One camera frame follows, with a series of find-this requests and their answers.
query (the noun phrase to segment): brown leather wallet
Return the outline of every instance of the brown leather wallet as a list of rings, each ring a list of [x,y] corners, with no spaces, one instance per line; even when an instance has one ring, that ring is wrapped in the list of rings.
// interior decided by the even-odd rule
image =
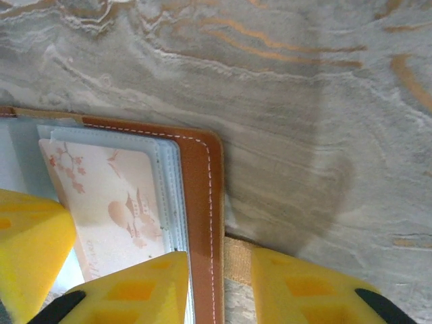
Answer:
[[[101,128],[174,140],[180,147],[190,263],[197,324],[224,322],[223,308],[223,150],[209,131],[135,121],[0,107],[0,117],[73,118],[89,128]]]

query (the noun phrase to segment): gray marble countertop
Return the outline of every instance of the gray marble countertop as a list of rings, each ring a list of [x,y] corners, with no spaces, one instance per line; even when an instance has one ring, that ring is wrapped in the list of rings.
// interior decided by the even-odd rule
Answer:
[[[0,104],[216,131],[229,233],[432,322],[432,2],[0,0]],[[227,322],[254,323],[227,281]]]

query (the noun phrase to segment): black rubber edge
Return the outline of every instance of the black rubber edge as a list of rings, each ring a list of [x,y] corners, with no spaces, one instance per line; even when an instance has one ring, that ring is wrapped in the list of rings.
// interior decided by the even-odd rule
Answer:
[[[387,324],[416,324],[402,309],[386,297],[363,288],[357,288],[355,292]]]
[[[77,290],[54,299],[28,324],[58,324],[86,297],[86,292]]]

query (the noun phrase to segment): card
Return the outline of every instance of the card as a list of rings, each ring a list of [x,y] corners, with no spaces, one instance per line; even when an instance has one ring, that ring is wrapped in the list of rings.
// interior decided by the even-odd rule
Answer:
[[[147,154],[47,139],[39,144],[59,200],[74,218],[86,281],[165,253]]]

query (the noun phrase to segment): marble surface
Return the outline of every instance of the marble surface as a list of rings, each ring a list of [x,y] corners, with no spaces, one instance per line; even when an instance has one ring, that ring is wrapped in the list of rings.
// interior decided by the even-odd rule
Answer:
[[[430,323],[431,17],[429,0],[0,0],[0,103],[218,132],[228,232]],[[250,291],[227,291],[228,321],[253,323]]]

